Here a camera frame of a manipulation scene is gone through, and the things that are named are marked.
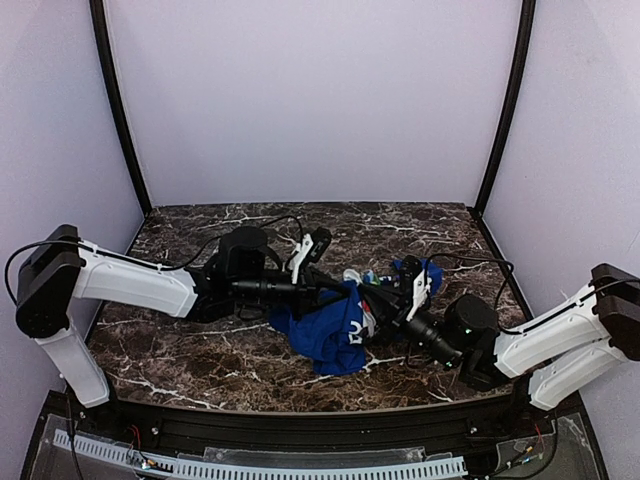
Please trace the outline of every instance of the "cable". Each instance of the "cable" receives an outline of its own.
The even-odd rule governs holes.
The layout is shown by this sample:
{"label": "cable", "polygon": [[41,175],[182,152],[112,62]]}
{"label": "cable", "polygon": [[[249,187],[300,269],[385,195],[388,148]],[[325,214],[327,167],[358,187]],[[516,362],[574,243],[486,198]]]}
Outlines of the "cable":
{"label": "cable", "polygon": [[593,292],[589,292],[584,297],[580,299],[581,302],[584,302],[587,298],[597,295],[603,290],[607,290],[608,288],[615,287],[617,285],[622,285],[624,283],[640,283],[640,278],[625,278],[623,280],[616,280],[611,283],[607,283],[606,285],[602,285],[601,287],[596,288]]}
{"label": "cable", "polygon": [[[515,266],[513,265],[513,263],[511,263],[508,260],[504,260],[502,258],[495,258],[495,257],[467,257],[466,255],[457,255],[455,253],[434,253],[429,257],[427,257],[427,260],[425,262],[426,271],[429,271],[429,264],[434,258],[437,258],[437,257],[455,258],[457,260],[468,260],[473,262],[490,262],[490,263],[497,263],[498,265],[506,265],[507,268],[509,269],[509,273],[505,276],[502,284],[500,285],[500,288],[498,289],[498,293],[496,294],[496,298],[493,304],[493,309],[496,311],[496,314],[498,313],[498,303],[500,302],[500,297],[502,296],[502,293],[507,287],[509,280],[511,279],[511,277],[513,277],[513,271],[515,270]],[[504,327],[500,325],[500,322],[498,322],[498,328],[500,329],[500,331],[504,331],[505,333],[509,332],[508,330],[505,330]]]}
{"label": "cable", "polygon": [[268,227],[269,225],[281,222],[282,220],[294,220],[298,224],[298,242],[302,243],[302,240],[304,239],[304,228],[302,228],[302,222],[300,222],[300,219],[294,215],[283,215],[274,220],[269,220],[268,222],[258,225],[258,228]]}
{"label": "cable", "polygon": [[[302,223],[300,222],[300,219],[298,217],[293,216],[293,215],[283,215],[283,216],[275,218],[273,220],[269,220],[268,222],[264,222],[264,223],[261,223],[260,225],[258,225],[258,228],[265,228],[265,227],[268,227],[269,225],[273,225],[274,223],[281,222],[282,220],[295,220],[296,221],[296,223],[298,224],[299,240],[300,240],[300,243],[302,243],[302,240],[303,240],[303,237],[304,237],[304,228],[302,228]],[[185,262],[183,262],[183,263],[181,263],[179,265],[173,266],[173,267],[162,267],[161,270],[163,272],[172,272],[172,271],[175,271],[175,270],[180,270],[182,268],[188,267],[193,262],[195,262],[200,255],[202,255],[202,252],[204,251],[204,249],[207,248],[207,246],[211,242],[213,242],[214,240],[218,240],[221,237],[222,237],[222,235],[216,235],[215,237],[211,237],[209,240],[207,240],[206,242],[204,242],[202,244],[202,246],[198,249],[198,251],[195,253],[195,255],[193,255],[191,258],[189,258]]]}
{"label": "cable", "polygon": [[93,251],[90,247],[81,243],[72,242],[71,240],[43,240],[41,242],[30,243],[29,245],[25,245],[14,251],[11,255],[9,255],[7,263],[5,263],[4,265],[4,286],[6,287],[7,293],[9,294],[9,297],[11,298],[11,301],[14,305],[18,304],[18,300],[13,294],[13,290],[11,290],[11,284],[9,283],[9,268],[11,267],[11,262],[13,262],[13,260],[15,260],[15,258],[22,252],[31,250],[32,248],[41,247],[43,245],[70,245],[72,247],[82,248],[83,250]]}
{"label": "cable", "polygon": [[[293,216],[293,215],[283,215],[283,216],[275,218],[273,220],[269,220],[268,222],[265,222],[265,223],[259,225],[258,228],[264,228],[264,227],[267,227],[269,225],[273,225],[274,223],[280,222],[282,220],[287,220],[287,219],[293,219],[298,224],[300,243],[302,243],[302,240],[303,240],[303,237],[304,237],[304,229],[302,227],[302,223],[300,222],[300,220],[297,217]],[[183,262],[180,265],[176,265],[176,266],[173,266],[173,267],[161,267],[160,270],[163,271],[163,272],[170,272],[170,271],[180,270],[182,268],[188,267],[189,265],[191,265],[194,261],[196,261],[198,259],[198,257],[204,251],[204,249],[211,242],[213,242],[214,240],[218,240],[220,237],[222,237],[222,235],[216,235],[215,237],[211,237],[204,244],[202,244],[202,246],[198,249],[196,254],[194,256],[192,256],[191,258],[189,258],[186,262]],[[28,245],[24,245],[24,246],[18,248],[17,250],[15,250],[9,256],[9,258],[7,259],[7,262],[5,263],[5,266],[4,266],[4,285],[5,285],[5,288],[7,289],[7,293],[9,294],[9,297],[11,298],[11,301],[13,302],[14,305],[18,304],[18,300],[16,299],[16,296],[14,295],[13,290],[11,289],[11,284],[9,282],[9,269],[11,268],[11,263],[22,252],[25,252],[27,250],[31,250],[32,248],[42,247],[44,245],[68,245],[68,246],[72,246],[72,247],[75,247],[75,248],[80,248],[82,250],[86,250],[88,252],[94,252],[94,253],[96,253],[98,255],[103,255],[105,257],[115,258],[117,260],[122,260],[124,262],[131,263],[131,264],[137,265],[139,267],[149,268],[151,270],[157,270],[158,269],[158,265],[157,264],[153,264],[151,262],[145,262],[144,260],[138,260],[136,258],[128,257],[126,255],[120,255],[118,253],[113,253],[113,252],[109,252],[109,251],[105,251],[105,250],[100,250],[100,249],[95,249],[94,250],[92,247],[90,247],[88,245],[85,245],[83,243],[80,243],[80,241],[75,242],[75,241],[71,241],[71,240],[42,240],[40,242],[30,243]]]}
{"label": "cable", "polygon": [[540,432],[540,429],[538,428],[538,426],[536,425],[536,432],[538,433],[538,438],[536,443],[531,446],[527,446],[522,452],[520,452],[519,454],[517,454],[515,457],[513,457],[511,460],[509,460],[505,465],[503,465],[500,468],[496,468],[492,473],[488,474],[488,475],[477,475],[477,474],[469,474],[466,478],[469,479],[482,479],[482,480],[486,480],[486,479],[490,479],[490,478],[496,478],[497,480],[528,480],[530,478],[534,478],[537,475],[540,475],[540,473],[542,473],[544,470],[546,470],[549,465],[551,465],[551,462],[553,462],[553,459],[556,456],[556,451],[558,450],[558,431],[559,431],[559,427],[558,427],[558,412],[557,410],[554,411],[554,417],[555,417],[555,428],[553,431],[553,436],[554,436],[554,442],[553,442],[553,446],[551,448],[551,454],[549,455],[549,460],[547,460],[547,462],[538,470],[536,470],[533,473],[527,474],[525,476],[522,477],[503,477],[503,476],[497,476],[500,475],[501,473],[507,471],[507,470],[511,470],[513,468],[519,467],[521,465],[525,465],[526,463],[529,463],[529,461],[531,460],[531,458],[536,458],[536,456],[534,457],[530,457],[527,458],[523,461],[520,461],[519,463],[515,464],[515,462],[518,462],[522,457],[524,457],[527,453],[530,453],[533,450],[533,447],[535,447],[535,445],[537,445],[538,443],[542,442],[543,445],[543,451],[542,454],[544,454],[544,439],[542,438],[542,433]]}
{"label": "cable", "polygon": [[594,295],[597,295],[598,293],[607,290],[611,287],[615,287],[618,285],[622,285],[625,283],[640,283],[640,279],[638,278],[625,278],[622,280],[615,280],[611,283],[607,283],[606,285],[602,285],[592,291],[590,291],[589,293],[587,293],[584,297],[582,297],[578,302],[574,302],[570,305],[567,305],[566,307],[558,310],[557,312],[554,312],[553,314],[549,315],[548,317],[540,320],[538,323],[536,323],[535,325],[531,325],[530,327],[524,328],[522,330],[519,331],[513,331],[513,330],[503,330],[502,328],[500,329],[500,331],[506,333],[507,335],[523,335],[525,333],[528,333],[532,330],[535,330],[538,327],[541,327],[542,325],[544,325],[545,323],[550,322],[551,320],[553,320],[554,318],[558,317],[559,315],[562,315],[563,313],[571,310],[573,307],[577,306],[579,303],[584,302],[585,300],[593,297]]}
{"label": "cable", "polygon": [[78,454],[76,453],[76,429],[73,425],[73,415],[71,413],[71,393],[67,394],[67,435],[71,442],[71,457],[73,458],[76,475],[79,480],[84,480],[82,471],[80,470],[80,463],[78,462]]}
{"label": "cable", "polygon": [[556,456],[556,452],[558,451],[558,435],[559,435],[558,432],[560,430],[560,427],[558,425],[558,411],[557,410],[554,411],[554,416],[555,416],[555,421],[556,421],[555,422],[555,429],[553,431],[554,440],[553,440],[553,446],[551,447],[551,454],[549,455],[549,460],[547,460],[547,462],[541,468],[539,468],[538,470],[536,470],[533,473],[525,475],[524,477],[498,477],[500,480],[528,480],[530,478],[534,478],[534,477],[540,475],[544,470],[546,470],[549,467],[549,465],[551,465],[551,463],[553,462],[553,459]]}
{"label": "cable", "polygon": [[200,255],[202,255],[202,252],[204,251],[205,248],[207,248],[207,246],[213,242],[214,240],[218,240],[222,237],[222,235],[216,235],[215,237],[211,237],[209,240],[207,240],[206,242],[204,242],[202,244],[202,246],[198,249],[198,251],[195,253],[195,255],[193,255],[191,258],[189,258],[189,260],[182,262],[179,265],[175,265],[173,267],[162,267],[160,270],[163,272],[173,272],[175,270],[182,270],[183,268],[188,267],[189,265],[191,265],[193,262],[195,262],[198,257]]}

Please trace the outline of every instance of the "lavender wall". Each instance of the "lavender wall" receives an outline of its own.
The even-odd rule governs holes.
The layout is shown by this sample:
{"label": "lavender wall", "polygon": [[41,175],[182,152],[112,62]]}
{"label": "lavender wall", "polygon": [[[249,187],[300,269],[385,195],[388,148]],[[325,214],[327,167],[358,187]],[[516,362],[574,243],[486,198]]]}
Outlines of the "lavender wall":
{"label": "lavender wall", "polygon": [[155,204],[473,203],[519,2],[107,2]]}
{"label": "lavender wall", "polygon": [[[110,116],[88,2],[2,3],[0,125],[3,264],[17,247],[65,222],[105,247],[126,248],[142,215]],[[96,304],[76,307],[86,332]],[[0,365],[0,476],[14,479],[45,395],[61,382],[18,331],[4,292]]]}
{"label": "lavender wall", "polygon": [[[538,2],[487,222],[536,314],[609,262],[640,275],[640,4]],[[640,472],[640,366],[582,390],[612,479]]]}

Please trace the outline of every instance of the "marble tabletop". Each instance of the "marble tabletop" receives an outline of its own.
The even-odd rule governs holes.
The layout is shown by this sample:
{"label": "marble tabletop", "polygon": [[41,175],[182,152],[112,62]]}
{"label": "marble tabletop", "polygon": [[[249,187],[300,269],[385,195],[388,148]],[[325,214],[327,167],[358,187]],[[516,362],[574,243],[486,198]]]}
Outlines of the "marble tabletop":
{"label": "marble tabletop", "polygon": [[[390,261],[406,254],[435,252],[491,256],[462,204],[455,203],[295,203],[175,206],[154,209],[131,249],[132,256],[176,264],[214,235],[239,225],[255,225],[295,215],[305,230],[333,233],[321,270],[341,278],[345,268],[392,273]],[[268,228],[270,245],[290,254],[297,227],[281,222]],[[204,263],[209,250],[200,258]],[[432,311],[442,313],[469,292],[490,304],[503,280],[490,263],[439,259],[443,285]],[[507,288],[500,321],[513,326],[524,315]],[[89,347],[112,379],[121,399],[165,406],[243,412],[355,412],[451,403],[504,395],[507,385],[487,393],[457,381],[457,370],[427,364],[419,353],[405,364],[407,345],[368,347],[359,373],[329,377],[312,371],[311,360],[296,354],[287,337],[266,320],[229,317],[210,324],[107,304]]]}

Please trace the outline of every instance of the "black edge trim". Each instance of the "black edge trim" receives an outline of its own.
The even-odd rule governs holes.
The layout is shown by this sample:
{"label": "black edge trim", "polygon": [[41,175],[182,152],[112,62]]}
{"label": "black edge trim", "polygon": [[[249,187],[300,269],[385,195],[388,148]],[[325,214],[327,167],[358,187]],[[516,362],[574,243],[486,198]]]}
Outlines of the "black edge trim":
{"label": "black edge trim", "polygon": [[496,136],[489,155],[487,169],[484,172],[482,186],[478,193],[475,209],[480,216],[484,215],[487,208],[489,197],[493,184],[498,175],[500,162],[504,147],[507,144],[511,121],[516,110],[518,102],[518,94],[520,85],[522,84],[522,75],[527,61],[527,51],[529,50],[529,40],[531,39],[531,30],[533,27],[533,14],[536,8],[536,0],[523,0],[522,9],[520,10],[520,24],[518,26],[518,36],[516,37],[516,47],[513,53],[513,62],[511,64],[511,73],[509,74],[509,82],[507,83],[507,92],[504,96],[502,112],[500,113],[500,121],[496,130]]}
{"label": "black edge trim", "polygon": [[107,30],[107,19],[104,13],[104,4],[102,0],[89,0],[89,6],[91,8],[91,19],[93,21],[93,32],[96,36],[96,46],[98,48],[98,56],[100,57],[100,66],[102,67],[102,76],[104,78],[104,85],[107,90],[107,96],[109,97],[109,104],[111,105],[111,114],[113,115],[113,122],[118,132],[118,138],[120,139],[120,146],[124,159],[127,163],[127,169],[133,182],[133,188],[135,189],[136,196],[138,197],[138,203],[142,213],[146,216],[151,211],[151,200],[147,187],[142,177],[142,170],[136,157],[135,149],[133,148],[133,140],[131,138],[131,132],[129,130],[129,124],[127,123],[127,117],[124,112],[124,105],[122,104],[122,96],[120,95],[120,88],[118,86],[118,79],[116,77],[116,69],[113,63],[113,55],[111,53],[111,44],[109,43],[109,32]]}
{"label": "black edge trim", "polygon": [[[507,411],[512,401],[513,397],[506,395],[441,407],[326,415],[207,412],[127,401],[121,401],[119,405],[122,413],[140,427],[145,451],[172,457],[179,453],[202,455],[206,447],[336,452],[423,446],[429,453],[452,452],[455,456],[472,458],[494,455],[495,443],[470,442],[467,421],[495,418],[497,412]],[[80,410],[82,407],[76,405],[74,411]],[[609,480],[591,422],[577,393],[558,406],[559,416],[576,412],[582,416],[600,477]],[[28,480],[32,472],[49,414],[66,416],[64,394],[50,391],[44,402],[25,458],[22,480]],[[548,414],[537,411],[536,418]],[[160,427],[159,435],[150,434],[152,426]],[[297,438],[290,438],[288,433],[296,434]],[[516,433],[518,436],[531,435],[527,431]],[[318,435],[325,437],[325,442],[319,442]],[[130,441],[129,437],[114,439]]]}
{"label": "black edge trim", "polygon": [[[498,244],[493,239],[493,236],[491,235],[491,232],[487,228],[487,225],[484,223],[484,220],[482,219],[482,215],[480,215],[480,213],[473,207],[467,207],[467,210],[471,214],[471,217],[475,220],[476,225],[480,230],[480,233],[482,234],[485,241],[489,245],[489,250],[491,250],[491,254],[495,258],[504,260],[505,258],[502,256],[502,252],[498,248]],[[502,274],[504,276],[507,276],[509,274],[509,269],[506,267],[506,265],[501,264],[500,270],[502,270]],[[522,313],[524,313],[524,316],[527,319],[527,321],[533,319],[533,313],[531,312],[531,309],[529,308],[529,305],[527,304],[527,301],[525,300],[524,295],[522,294],[522,290],[520,290],[520,286],[518,285],[518,282],[516,281],[515,277],[512,276],[507,283],[509,285],[509,288],[511,288],[511,291],[513,292],[513,296],[515,297],[516,302],[518,302],[518,305],[522,309]]]}

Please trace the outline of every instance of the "black frame pole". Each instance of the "black frame pole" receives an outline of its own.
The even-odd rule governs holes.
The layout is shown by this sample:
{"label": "black frame pole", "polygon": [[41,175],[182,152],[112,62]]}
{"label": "black frame pole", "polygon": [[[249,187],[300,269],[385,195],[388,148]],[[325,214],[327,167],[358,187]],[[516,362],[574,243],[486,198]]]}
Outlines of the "black frame pole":
{"label": "black frame pole", "polygon": [[116,69],[113,63],[113,55],[111,53],[111,44],[109,43],[109,32],[107,30],[107,19],[104,13],[104,3],[102,0],[89,0],[89,7],[91,9],[91,19],[93,21],[93,32],[96,36],[98,57],[100,58],[100,66],[102,67],[102,76],[104,78],[105,88],[107,89],[109,104],[111,105],[111,114],[113,115],[113,121],[116,125],[118,138],[120,139],[120,147],[122,148],[122,153],[124,154],[124,159],[127,163],[127,169],[129,170],[131,181],[133,182],[133,188],[135,189],[136,196],[138,197],[138,203],[140,203],[142,213],[146,216],[152,208],[151,199],[149,198],[147,187],[144,184],[142,170],[140,169],[136,151],[133,147],[133,140],[131,138],[129,124],[127,123],[127,117],[122,103],[122,96],[120,95]]}
{"label": "black frame pole", "polygon": [[482,186],[478,193],[475,204],[475,211],[478,215],[484,215],[487,208],[489,197],[493,184],[498,175],[498,168],[504,153],[504,147],[507,144],[511,121],[516,110],[518,102],[518,94],[520,85],[522,84],[522,75],[527,61],[527,52],[529,50],[529,40],[531,39],[531,29],[533,27],[533,14],[536,8],[536,0],[522,0],[522,9],[520,10],[520,24],[518,25],[518,36],[516,37],[516,47],[513,53],[513,62],[511,64],[511,73],[509,75],[509,83],[507,84],[507,92],[504,96],[504,104],[502,105],[502,113],[496,130],[496,137],[493,141],[491,154],[487,169],[482,179]]}

